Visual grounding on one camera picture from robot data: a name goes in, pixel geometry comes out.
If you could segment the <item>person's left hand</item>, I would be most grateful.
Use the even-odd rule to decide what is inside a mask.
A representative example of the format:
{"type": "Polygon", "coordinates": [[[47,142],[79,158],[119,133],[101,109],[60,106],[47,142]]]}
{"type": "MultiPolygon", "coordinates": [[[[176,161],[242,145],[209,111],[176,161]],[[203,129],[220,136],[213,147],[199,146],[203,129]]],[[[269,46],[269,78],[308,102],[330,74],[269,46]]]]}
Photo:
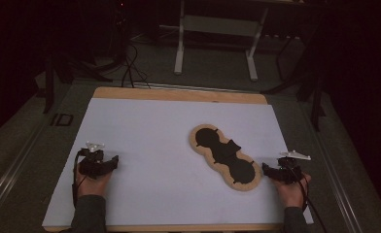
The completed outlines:
{"type": "Polygon", "coordinates": [[[79,172],[79,169],[76,169],[77,172],[77,196],[82,197],[85,195],[97,195],[105,196],[107,185],[109,180],[112,177],[111,173],[108,173],[104,176],[99,176],[96,179],[92,179],[88,176],[85,176],[79,172]]]}

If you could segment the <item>person's right hand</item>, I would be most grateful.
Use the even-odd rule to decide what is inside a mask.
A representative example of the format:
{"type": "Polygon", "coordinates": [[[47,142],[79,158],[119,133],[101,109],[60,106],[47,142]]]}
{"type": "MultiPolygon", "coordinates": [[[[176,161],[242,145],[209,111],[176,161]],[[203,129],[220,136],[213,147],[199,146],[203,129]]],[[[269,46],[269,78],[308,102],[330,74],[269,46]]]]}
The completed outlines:
{"type": "Polygon", "coordinates": [[[311,177],[303,173],[302,179],[299,182],[285,184],[272,180],[275,185],[281,202],[285,208],[297,207],[304,209],[308,196],[308,184],[311,177]]]}

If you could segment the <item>black floor bracket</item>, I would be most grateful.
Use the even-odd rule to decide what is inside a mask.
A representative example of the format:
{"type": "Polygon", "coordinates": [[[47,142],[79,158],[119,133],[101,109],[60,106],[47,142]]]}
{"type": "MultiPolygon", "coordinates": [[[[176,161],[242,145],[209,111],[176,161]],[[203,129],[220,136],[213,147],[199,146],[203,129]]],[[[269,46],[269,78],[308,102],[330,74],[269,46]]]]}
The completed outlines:
{"type": "Polygon", "coordinates": [[[74,116],[68,114],[55,114],[51,121],[51,126],[70,126],[74,116]]]}

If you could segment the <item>three-lobed wooden photo frame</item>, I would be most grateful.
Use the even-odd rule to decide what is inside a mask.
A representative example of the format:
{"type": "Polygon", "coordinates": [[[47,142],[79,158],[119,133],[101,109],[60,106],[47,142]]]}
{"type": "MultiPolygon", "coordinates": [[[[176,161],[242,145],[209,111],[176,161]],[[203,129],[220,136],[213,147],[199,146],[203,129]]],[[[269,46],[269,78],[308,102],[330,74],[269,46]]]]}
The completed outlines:
{"type": "Polygon", "coordinates": [[[261,181],[261,168],[233,140],[212,124],[200,124],[190,132],[192,149],[202,155],[225,183],[238,191],[250,191],[261,181]]]}

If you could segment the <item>metal floor rail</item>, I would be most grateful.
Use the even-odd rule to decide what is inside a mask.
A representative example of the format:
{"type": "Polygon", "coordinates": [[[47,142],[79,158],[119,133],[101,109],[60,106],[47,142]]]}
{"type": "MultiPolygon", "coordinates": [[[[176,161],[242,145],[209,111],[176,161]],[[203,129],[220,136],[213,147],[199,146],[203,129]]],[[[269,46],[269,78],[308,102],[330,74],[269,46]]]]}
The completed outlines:
{"type": "Polygon", "coordinates": [[[25,143],[19,148],[19,151],[15,153],[13,162],[0,179],[0,206],[15,185],[23,164],[44,131],[44,128],[33,131],[25,143]]]}
{"type": "Polygon", "coordinates": [[[316,144],[320,152],[322,153],[322,159],[324,161],[324,166],[327,170],[329,185],[335,197],[337,206],[341,212],[342,218],[344,219],[345,225],[348,229],[348,233],[363,233],[361,225],[356,218],[353,207],[349,201],[348,194],[346,193],[341,180],[339,179],[338,173],[334,168],[334,164],[330,157],[330,152],[327,144],[324,142],[323,136],[320,132],[317,132],[311,123],[311,117],[308,111],[310,108],[306,104],[299,105],[302,114],[307,120],[307,125],[311,130],[311,133],[316,140],[316,144]]]}
{"type": "Polygon", "coordinates": [[[215,88],[215,87],[200,87],[200,86],[161,84],[161,83],[134,83],[133,85],[129,84],[128,87],[132,87],[132,88],[146,88],[146,89],[165,89],[165,90],[170,89],[170,90],[189,90],[189,91],[216,91],[216,92],[260,94],[259,91],[253,91],[253,90],[225,89],[225,88],[215,88]]]}

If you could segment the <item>white table mat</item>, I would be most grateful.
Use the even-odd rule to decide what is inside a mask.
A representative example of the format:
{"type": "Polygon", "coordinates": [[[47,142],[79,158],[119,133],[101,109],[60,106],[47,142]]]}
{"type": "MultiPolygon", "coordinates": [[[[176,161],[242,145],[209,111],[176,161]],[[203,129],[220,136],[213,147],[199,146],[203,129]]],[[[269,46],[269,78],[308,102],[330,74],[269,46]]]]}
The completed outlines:
{"type": "Polygon", "coordinates": [[[269,105],[90,100],[71,151],[103,145],[120,158],[107,191],[110,226],[278,224],[283,208],[268,178],[251,191],[230,188],[189,141],[195,126],[219,128],[257,163],[276,166],[286,150],[269,105]]]}

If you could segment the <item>white metal stand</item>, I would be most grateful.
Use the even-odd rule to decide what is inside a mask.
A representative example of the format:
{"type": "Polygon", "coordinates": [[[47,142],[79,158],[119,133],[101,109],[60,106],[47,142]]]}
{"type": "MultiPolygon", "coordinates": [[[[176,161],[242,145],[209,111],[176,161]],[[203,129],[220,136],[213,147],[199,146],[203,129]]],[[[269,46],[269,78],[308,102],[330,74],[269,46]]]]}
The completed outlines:
{"type": "Polygon", "coordinates": [[[258,21],[249,21],[242,19],[230,19],[220,17],[203,17],[196,15],[187,15],[185,13],[185,0],[180,0],[180,18],[179,18],[179,39],[174,65],[174,74],[181,75],[184,62],[184,36],[186,31],[204,32],[213,34],[225,34],[234,36],[251,37],[253,43],[248,50],[245,50],[250,80],[256,82],[259,77],[257,73],[254,54],[260,40],[261,32],[268,15],[268,8],[265,7],[258,21]]]}

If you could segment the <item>black stand legs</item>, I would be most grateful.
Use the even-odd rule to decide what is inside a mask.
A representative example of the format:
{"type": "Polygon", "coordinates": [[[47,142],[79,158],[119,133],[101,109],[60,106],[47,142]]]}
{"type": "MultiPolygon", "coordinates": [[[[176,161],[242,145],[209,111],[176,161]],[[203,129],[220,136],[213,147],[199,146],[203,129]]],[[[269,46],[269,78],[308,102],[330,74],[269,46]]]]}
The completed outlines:
{"type": "Polygon", "coordinates": [[[308,50],[310,43],[312,42],[313,34],[307,34],[301,32],[297,38],[304,45],[303,52],[299,57],[295,67],[293,70],[287,75],[283,77],[282,68],[280,65],[280,58],[288,45],[294,40],[293,37],[290,37],[288,41],[284,44],[281,50],[278,52],[276,57],[276,66],[277,71],[282,83],[276,85],[267,90],[262,90],[262,94],[275,94],[284,89],[287,89],[291,86],[299,84],[299,89],[296,93],[296,99],[300,102],[307,101],[309,98],[312,98],[312,110],[310,121],[312,126],[316,131],[320,130],[319,127],[319,117],[324,115],[324,111],[321,108],[321,100],[322,100],[322,83],[323,79],[320,75],[317,74],[315,65],[308,57],[308,50]]]}
{"type": "Polygon", "coordinates": [[[90,67],[66,52],[48,54],[45,58],[45,87],[43,88],[43,95],[45,97],[44,113],[46,114],[54,103],[54,76],[57,76],[62,83],[71,83],[75,80],[74,70],[77,70],[88,78],[100,82],[109,82],[110,79],[102,76],[101,72],[110,70],[116,65],[116,62],[111,62],[103,66],[90,67]]]}

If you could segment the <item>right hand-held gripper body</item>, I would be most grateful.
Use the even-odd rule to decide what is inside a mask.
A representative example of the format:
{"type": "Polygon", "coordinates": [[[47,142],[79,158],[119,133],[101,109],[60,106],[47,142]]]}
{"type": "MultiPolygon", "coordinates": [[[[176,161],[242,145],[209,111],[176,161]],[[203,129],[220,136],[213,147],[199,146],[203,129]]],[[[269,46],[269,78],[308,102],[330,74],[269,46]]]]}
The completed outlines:
{"type": "Polygon", "coordinates": [[[302,179],[302,171],[297,160],[311,160],[309,155],[304,155],[295,150],[282,151],[277,159],[280,168],[277,170],[275,180],[286,184],[296,183],[302,179]]]}

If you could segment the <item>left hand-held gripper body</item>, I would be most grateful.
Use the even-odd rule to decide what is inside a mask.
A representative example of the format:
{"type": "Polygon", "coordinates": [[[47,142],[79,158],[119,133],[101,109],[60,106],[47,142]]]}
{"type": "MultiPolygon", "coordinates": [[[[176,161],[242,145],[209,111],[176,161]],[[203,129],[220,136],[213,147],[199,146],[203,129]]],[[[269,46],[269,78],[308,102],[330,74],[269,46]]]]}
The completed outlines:
{"type": "Polygon", "coordinates": [[[86,147],[78,152],[78,155],[84,157],[79,165],[79,172],[82,175],[96,179],[97,177],[106,175],[112,171],[111,163],[103,161],[103,148],[103,144],[86,142],[86,147]]]}

